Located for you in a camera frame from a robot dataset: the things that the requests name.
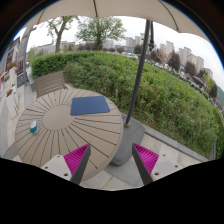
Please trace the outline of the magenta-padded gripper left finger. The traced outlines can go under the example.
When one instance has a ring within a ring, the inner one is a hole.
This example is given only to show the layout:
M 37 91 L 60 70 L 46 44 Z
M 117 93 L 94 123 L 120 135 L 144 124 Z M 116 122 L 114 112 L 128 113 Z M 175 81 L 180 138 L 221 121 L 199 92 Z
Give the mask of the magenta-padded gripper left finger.
M 55 155 L 42 169 L 79 185 L 90 155 L 90 144 L 85 144 L 65 156 Z

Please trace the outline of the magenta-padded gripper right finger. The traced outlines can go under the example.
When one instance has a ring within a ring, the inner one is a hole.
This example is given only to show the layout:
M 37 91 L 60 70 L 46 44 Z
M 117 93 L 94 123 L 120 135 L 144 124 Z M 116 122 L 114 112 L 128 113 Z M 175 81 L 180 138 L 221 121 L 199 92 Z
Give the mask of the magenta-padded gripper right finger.
M 132 155 L 144 185 L 150 184 L 182 168 L 181 165 L 166 154 L 158 155 L 135 143 L 132 144 Z

